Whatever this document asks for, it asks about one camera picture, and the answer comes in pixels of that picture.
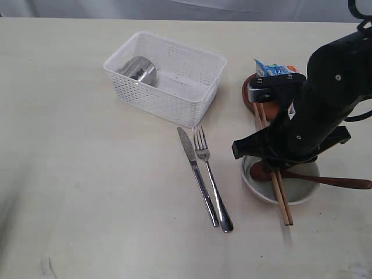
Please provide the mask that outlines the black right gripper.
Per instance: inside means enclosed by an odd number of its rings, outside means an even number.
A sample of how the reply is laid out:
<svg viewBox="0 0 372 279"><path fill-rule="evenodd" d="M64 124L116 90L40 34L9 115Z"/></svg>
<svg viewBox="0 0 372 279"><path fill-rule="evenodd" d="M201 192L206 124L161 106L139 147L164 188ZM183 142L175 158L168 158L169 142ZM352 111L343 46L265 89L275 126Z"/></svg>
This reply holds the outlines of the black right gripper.
<svg viewBox="0 0 372 279"><path fill-rule="evenodd" d="M311 89L303 88L268 127L234 141L234 157L261 158L267 171L314 162L319 154L351 139L348 129L339 125L340 112Z"/></svg>

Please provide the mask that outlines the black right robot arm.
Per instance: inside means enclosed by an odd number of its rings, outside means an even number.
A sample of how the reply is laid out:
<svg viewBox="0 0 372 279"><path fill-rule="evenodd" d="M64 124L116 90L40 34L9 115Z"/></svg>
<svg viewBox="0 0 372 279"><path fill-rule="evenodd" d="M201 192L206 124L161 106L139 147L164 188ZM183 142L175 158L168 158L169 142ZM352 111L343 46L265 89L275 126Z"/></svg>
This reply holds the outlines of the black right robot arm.
<svg viewBox="0 0 372 279"><path fill-rule="evenodd" d="M314 52L307 73L257 77L249 83L252 102L277 100L279 111L270 125L234 141L234 157L262 158L268 167L289 168L312 162L325 150L344 144L355 106L371 98L371 28Z"/></svg>

